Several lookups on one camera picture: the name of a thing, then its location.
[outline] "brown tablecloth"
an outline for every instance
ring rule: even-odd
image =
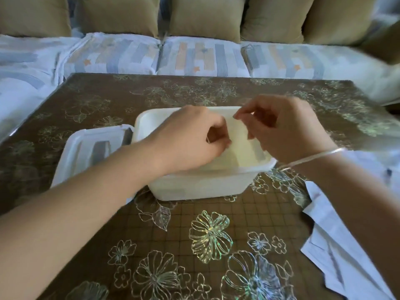
[[[243,105],[257,94],[306,99],[348,148],[398,131],[349,81],[75,74],[1,145],[0,212],[49,188],[75,131],[134,125],[149,108]],[[161,202],[145,188],[41,299],[341,299],[300,252],[312,229],[302,213],[308,203],[304,177],[293,171],[261,173],[244,193],[225,198]]]

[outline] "hand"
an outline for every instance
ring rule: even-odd
[[[145,141],[154,148],[161,175],[205,165],[231,141],[225,118],[206,107],[185,106],[169,116]]]
[[[288,164],[337,148],[308,102],[298,97],[259,95],[234,115],[263,150]]]

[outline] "left hand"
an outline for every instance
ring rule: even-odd
[[[206,107],[188,105],[143,141],[152,147],[162,176],[213,161],[232,143],[227,131],[223,116]]]

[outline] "white liquid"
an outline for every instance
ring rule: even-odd
[[[231,146],[221,156],[199,170],[222,170],[233,167],[257,166],[270,161],[258,140],[247,140],[247,128],[240,120],[226,118]]]

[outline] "thin bracelet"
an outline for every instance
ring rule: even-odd
[[[297,160],[297,161],[290,162],[287,165],[279,166],[277,168],[277,170],[286,171],[286,170],[290,169],[291,167],[293,167],[295,165],[306,163],[306,162],[312,161],[314,159],[325,157],[325,156],[328,156],[328,155],[331,155],[331,154],[334,154],[334,153],[337,153],[337,152],[340,152],[340,151],[343,151],[343,150],[346,150],[346,148],[340,147],[340,148],[337,148],[335,150],[324,151],[324,152],[319,153],[319,154],[315,154],[315,155],[312,155],[312,156],[309,156],[309,157],[306,157],[306,158],[303,158],[303,159],[300,159],[300,160]]]

